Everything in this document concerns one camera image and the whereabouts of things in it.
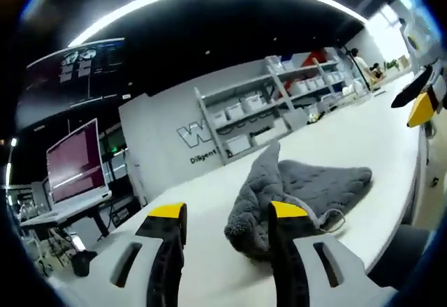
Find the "desk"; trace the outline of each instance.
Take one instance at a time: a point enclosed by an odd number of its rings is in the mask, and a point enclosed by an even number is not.
[[[413,195],[420,129],[406,127],[411,105],[390,108],[407,80],[389,85],[382,89],[387,92],[330,113],[280,140],[280,159],[372,169],[371,190],[346,215],[346,223],[335,234],[362,259],[367,271],[388,246]],[[179,306],[276,306],[270,265],[248,260],[224,236],[234,199],[259,153],[167,190],[107,239],[134,234],[154,207],[186,202],[188,238]],[[94,289],[82,287],[82,279],[71,282],[73,289],[82,289],[85,299],[95,294]]]

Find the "large display screen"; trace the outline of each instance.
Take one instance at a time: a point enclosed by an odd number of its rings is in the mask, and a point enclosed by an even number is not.
[[[18,130],[88,103],[129,93],[124,39],[100,40],[50,54],[27,66],[17,105]]]
[[[54,203],[106,185],[96,120],[47,150],[47,170]]]

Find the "monitor screen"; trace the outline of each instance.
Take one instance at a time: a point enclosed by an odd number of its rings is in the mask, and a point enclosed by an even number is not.
[[[106,186],[96,120],[76,129],[47,150],[47,170],[55,204]]]
[[[100,40],[49,54],[27,66],[16,113],[22,130],[89,103],[129,94],[124,39]]]

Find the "metal shelving unit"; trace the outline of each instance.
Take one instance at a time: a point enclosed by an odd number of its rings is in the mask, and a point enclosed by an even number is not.
[[[298,128],[293,128],[290,126],[293,124],[293,122],[286,122],[288,123],[288,130],[285,133],[282,133],[276,138],[273,138],[271,140],[268,140],[265,143],[262,143],[261,145],[256,145],[253,147],[250,147],[249,149],[242,151],[240,153],[235,154],[234,156],[228,156],[226,153],[226,149],[224,146],[223,141],[221,140],[220,134],[218,134],[218,130],[222,130],[225,128],[229,128],[231,126],[235,126],[238,123],[242,123],[246,121],[247,119],[250,119],[252,117],[255,117],[259,114],[266,113],[269,111],[272,111],[273,114],[276,116],[276,118],[283,117],[278,111],[279,108],[284,108],[287,110],[287,117],[290,120],[290,118],[293,117],[299,117],[298,111],[293,106],[293,101],[297,100],[299,98],[304,98],[305,96],[312,96],[312,95],[318,95],[319,91],[328,91],[330,93],[334,93],[333,85],[339,84],[340,82],[343,82],[343,80],[340,80],[338,82],[332,83],[330,82],[325,70],[329,69],[336,69],[336,66],[338,64],[337,61],[328,61],[326,63],[319,63],[316,59],[313,59],[315,65],[311,66],[303,66],[300,68],[294,68],[293,70],[285,70],[280,73],[276,73],[273,70],[273,65],[269,63],[269,61],[266,59],[266,67],[269,72],[269,74],[260,75],[258,77],[255,77],[250,80],[246,80],[234,85],[231,85],[229,87],[226,87],[224,89],[220,89],[217,91],[209,92],[207,94],[202,94],[197,88],[195,88],[196,92],[196,98],[200,107],[200,110],[203,114],[203,117],[208,125],[208,128],[210,129],[211,135],[213,137],[214,143],[217,146],[217,149],[219,150],[219,154],[222,159],[222,163],[224,165],[232,163],[233,161],[247,156],[263,147],[266,147],[267,145],[271,144],[272,142],[279,140],[280,138],[283,138],[290,133],[292,133],[294,130],[297,130]],[[318,73],[321,75],[325,82],[325,87],[319,87],[315,90],[305,92],[300,95],[296,96],[289,96],[286,89],[284,88],[283,82],[289,79],[296,78],[299,75],[305,74],[305,73]],[[277,90],[281,94],[281,98],[279,100],[272,100],[271,94],[268,94],[268,87],[272,87],[272,90]],[[213,118],[211,116],[211,112],[209,111],[210,108],[212,108],[215,105],[225,103],[226,101],[229,101],[230,99],[239,98],[241,99],[243,95],[253,92],[253,91],[259,91],[262,93],[262,96],[265,101],[267,101],[266,105],[264,105],[259,110],[255,110],[250,113],[246,113],[243,117],[240,117],[238,119],[232,119],[229,120],[223,124],[215,125],[213,122]]]

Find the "gray fuzzy cloth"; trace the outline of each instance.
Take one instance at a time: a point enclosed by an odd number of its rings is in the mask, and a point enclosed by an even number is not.
[[[279,143],[275,142],[254,161],[224,230],[234,249],[256,259],[269,256],[268,205],[271,201],[313,211],[315,222],[327,216],[330,209],[346,213],[347,206],[365,193],[372,177],[367,167],[321,167],[293,160],[278,163],[279,149]]]

